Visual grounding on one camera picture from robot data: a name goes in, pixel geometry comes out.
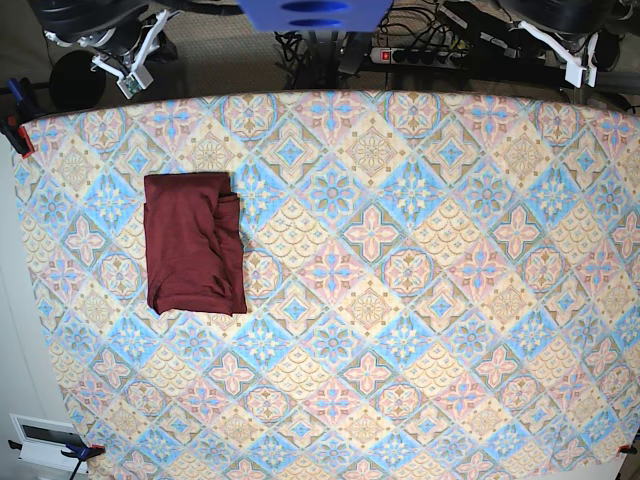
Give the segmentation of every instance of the patterned tablecloth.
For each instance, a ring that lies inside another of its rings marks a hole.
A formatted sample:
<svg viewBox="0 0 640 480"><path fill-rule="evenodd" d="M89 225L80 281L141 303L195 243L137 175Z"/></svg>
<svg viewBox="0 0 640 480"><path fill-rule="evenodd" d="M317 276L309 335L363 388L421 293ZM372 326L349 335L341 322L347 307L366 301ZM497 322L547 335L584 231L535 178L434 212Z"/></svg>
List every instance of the patterned tablecloth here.
<svg viewBox="0 0 640 480"><path fill-rule="evenodd" d="M503 480L638 430L634 117L325 92L27 129L24 244L70 418L107 448L93 479ZM251 313L158 317L143 177L212 170Z"/></svg>

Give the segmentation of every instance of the white bracket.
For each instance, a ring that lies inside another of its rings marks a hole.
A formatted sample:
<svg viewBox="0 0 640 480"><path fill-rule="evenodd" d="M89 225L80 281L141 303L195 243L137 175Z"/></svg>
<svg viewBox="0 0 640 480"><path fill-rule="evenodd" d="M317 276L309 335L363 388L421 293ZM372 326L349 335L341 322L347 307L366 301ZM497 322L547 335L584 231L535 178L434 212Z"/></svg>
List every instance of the white bracket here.
<svg viewBox="0 0 640 480"><path fill-rule="evenodd" d="M573 56L548 33L538 30L537 27L534 27L525 21L516 22L515 27L526 30L533 37L549 45L565 62L567 62L567 68L564 75L567 82L574 85L576 88L580 88L584 78L587 85L591 87L595 86L596 73L598 69L593 64L593 52L595 51L596 44L598 43L597 32L592 34L589 39L589 44L587 45L587 65L584 66L582 64L582 58Z"/></svg>
<svg viewBox="0 0 640 480"><path fill-rule="evenodd" d="M155 50L156 47L154 46L153 41L162 31L170 16L171 14L169 10L162 10L161 12L156 13L156 23L147 32L147 35L145 36L128 72L123 72L107 64L100 55L93 57L92 62L94 65L102 68L104 71L114 75L118 79L116 84L128 99L133 97L139 91L145 90L153 82L153 77L149 73L149 70L144 66L144 62L147 59L147 56Z"/></svg>

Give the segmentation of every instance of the dark red fabric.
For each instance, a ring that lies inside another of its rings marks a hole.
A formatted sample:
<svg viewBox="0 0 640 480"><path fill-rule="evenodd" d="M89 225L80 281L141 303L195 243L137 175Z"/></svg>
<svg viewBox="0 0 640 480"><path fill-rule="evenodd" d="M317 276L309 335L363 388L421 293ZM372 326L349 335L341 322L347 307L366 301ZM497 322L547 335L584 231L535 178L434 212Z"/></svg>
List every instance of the dark red fabric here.
<svg viewBox="0 0 640 480"><path fill-rule="evenodd" d="M144 192L149 306L158 313L247 313L240 200L229 175L149 175Z"/></svg>

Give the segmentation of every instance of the table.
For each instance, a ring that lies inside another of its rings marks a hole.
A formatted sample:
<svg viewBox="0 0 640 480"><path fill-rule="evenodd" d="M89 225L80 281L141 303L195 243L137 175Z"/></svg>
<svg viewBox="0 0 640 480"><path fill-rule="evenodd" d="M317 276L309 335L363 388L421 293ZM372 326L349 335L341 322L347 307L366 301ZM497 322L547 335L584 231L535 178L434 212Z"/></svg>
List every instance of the table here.
<svg viewBox="0 0 640 480"><path fill-rule="evenodd" d="M93 479L503 480L638 430L634 117L299 92L27 130L29 271ZM190 171L232 173L247 315L146 305L143 177Z"/></svg>

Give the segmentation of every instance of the maroon towel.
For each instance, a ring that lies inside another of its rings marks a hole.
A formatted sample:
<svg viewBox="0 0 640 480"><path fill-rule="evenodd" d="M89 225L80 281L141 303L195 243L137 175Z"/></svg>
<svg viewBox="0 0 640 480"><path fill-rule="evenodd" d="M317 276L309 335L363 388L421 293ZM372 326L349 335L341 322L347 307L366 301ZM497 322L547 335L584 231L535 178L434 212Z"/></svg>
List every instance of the maroon towel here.
<svg viewBox="0 0 640 480"><path fill-rule="evenodd" d="M149 306L158 313L247 313L240 200L229 175L149 175L144 191Z"/></svg>

